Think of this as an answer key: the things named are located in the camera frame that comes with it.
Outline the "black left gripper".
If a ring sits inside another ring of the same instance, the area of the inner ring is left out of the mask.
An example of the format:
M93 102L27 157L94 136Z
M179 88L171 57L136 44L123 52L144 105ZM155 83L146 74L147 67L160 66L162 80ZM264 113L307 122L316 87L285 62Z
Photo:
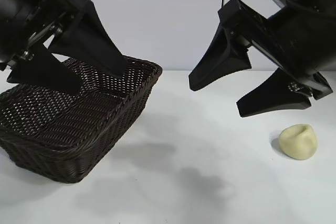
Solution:
M91 0L1 0L1 70L8 83L75 95L80 77L50 52L121 78L128 62L113 43Z

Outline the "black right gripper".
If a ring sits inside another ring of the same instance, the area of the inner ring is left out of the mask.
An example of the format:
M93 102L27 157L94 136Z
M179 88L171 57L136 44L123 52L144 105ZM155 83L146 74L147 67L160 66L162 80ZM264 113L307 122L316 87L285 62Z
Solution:
M335 0L286 0L269 18L230 0L218 15L222 25L188 76L191 90L251 69L247 48L253 46L279 68L237 101L241 117L311 107L305 95L290 91L291 81L310 88L316 100L332 93L320 70L335 61Z

